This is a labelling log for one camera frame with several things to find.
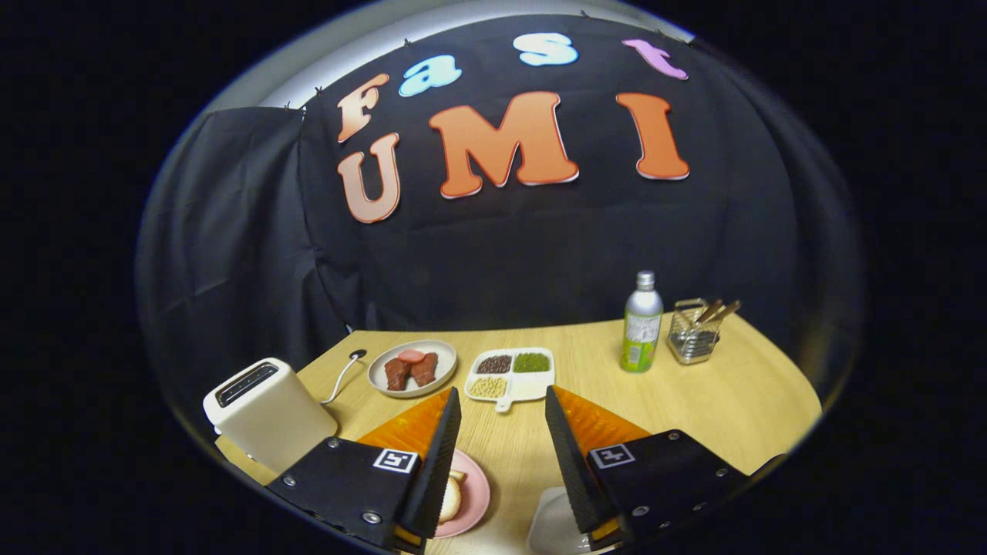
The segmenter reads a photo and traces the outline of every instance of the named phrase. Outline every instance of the bottle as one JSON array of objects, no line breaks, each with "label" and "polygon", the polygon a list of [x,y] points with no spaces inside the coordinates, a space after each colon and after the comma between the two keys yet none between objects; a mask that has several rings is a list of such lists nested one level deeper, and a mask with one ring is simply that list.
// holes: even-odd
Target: bottle
[{"label": "bottle", "polygon": [[654,362],[661,312],[664,306],[654,290],[654,272],[638,272],[638,290],[624,310],[624,349],[620,365],[628,372],[644,372]]}]

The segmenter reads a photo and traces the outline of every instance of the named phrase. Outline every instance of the plate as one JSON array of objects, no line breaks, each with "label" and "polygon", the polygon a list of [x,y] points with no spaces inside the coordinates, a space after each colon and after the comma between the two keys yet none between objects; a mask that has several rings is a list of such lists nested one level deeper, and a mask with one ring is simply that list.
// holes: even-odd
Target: plate
[{"label": "plate", "polygon": [[[524,353],[533,353],[538,355],[544,355],[549,360],[549,369],[544,372],[515,372],[514,363],[517,360],[517,356]],[[477,370],[480,368],[480,363],[489,357],[497,356],[507,356],[510,357],[510,367],[507,372],[504,373],[488,373],[480,374]],[[503,395],[500,397],[476,397],[470,393],[470,388],[479,379],[485,377],[500,377],[507,381],[507,386],[504,389]],[[470,373],[466,376],[466,383],[463,386],[463,392],[467,397],[475,401],[496,401],[494,409],[499,413],[506,413],[510,409],[511,403],[515,401],[535,401],[538,399],[543,399],[546,394],[548,387],[555,383],[555,358],[552,356],[552,352],[548,349],[543,349],[541,347],[525,347],[520,349],[495,349],[493,351],[486,351],[480,353],[476,360],[473,361],[473,367],[470,368]]]},{"label": "plate", "polygon": [[591,551],[589,538],[576,526],[566,488],[542,492],[528,530],[528,549],[535,555],[576,555]]},{"label": "plate", "polygon": [[[438,355],[438,364],[435,365],[435,380],[431,383],[423,385],[422,387],[418,387],[415,380],[408,376],[408,384],[405,386],[404,391],[390,391],[387,388],[387,373],[384,371],[384,364],[386,364],[388,360],[397,357],[398,353],[404,351],[405,349],[414,349],[416,351],[421,351],[422,353],[435,353]],[[377,391],[380,391],[384,395],[398,397],[399,399],[409,399],[411,397],[427,395],[439,387],[442,387],[442,384],[452,377],[453,370],[455,369],[456,350],[453,349],[451,345],[445,343],[444,341],[424,339],[420,341],[412,341],[411,343],[405,343],[404,345],[398,345],[375,359],[370,364],[370,367],[367,368],[367,379],[370,380],[370,385],[374,386]]]},{"label": "plate", "polygon": [[435,529],[435,539],[461,534],[477,525],[491,504],[490,482],[475,460],[456,449],[452,452],[452,469],[466,473],[466,479],[459,484],[462,502],[459,513]]}]

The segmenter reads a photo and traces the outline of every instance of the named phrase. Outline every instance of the metal utensil holder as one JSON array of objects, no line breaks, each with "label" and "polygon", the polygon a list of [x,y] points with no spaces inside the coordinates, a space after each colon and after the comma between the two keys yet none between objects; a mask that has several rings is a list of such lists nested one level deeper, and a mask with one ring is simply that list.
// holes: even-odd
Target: metal utensil holder
[{"label": "metal utensil holder", "polygon": [[675,303],[672,323],[668,328],[668,347],[683,364],[695,364],[709,359],[713,356],[713,348],[720,341],[721,321],[694,326],[708,307],[709,304],[702,298]]}]

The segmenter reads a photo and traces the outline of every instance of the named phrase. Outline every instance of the white cable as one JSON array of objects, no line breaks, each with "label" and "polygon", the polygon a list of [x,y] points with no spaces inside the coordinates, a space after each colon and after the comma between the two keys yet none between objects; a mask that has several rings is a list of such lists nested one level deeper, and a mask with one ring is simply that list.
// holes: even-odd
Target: white cable
[{"label": "white cable", "polygon": [[349,370],[350,366],[353,366],[353,363],[356,362],[358,358],[359,357],[352,357],[349,360],[349,364],[346,365],[346,368],[342,369],[342,372],[340,372],[339,379],[336,380],[336,387],[333,388],[333,394],[329,396],[329,399],[326,399],[325,401],[319,401],[320,405],[328,405],[333,402],[333,399],[336,399],[336,395],[340,392],[340,383],[342,382],[342,377],[346,375],[346,371]]}]

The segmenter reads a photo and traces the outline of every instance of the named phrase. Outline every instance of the white toaster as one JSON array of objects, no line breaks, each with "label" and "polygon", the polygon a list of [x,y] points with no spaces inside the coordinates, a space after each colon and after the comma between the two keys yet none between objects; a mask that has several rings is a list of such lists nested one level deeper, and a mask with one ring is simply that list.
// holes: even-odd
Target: white toaster
[{"label": "white toaster", "polygon": [[210,391],[202,408],[218,434],[277,474],[339,427],[277,358],[247,366]]}]

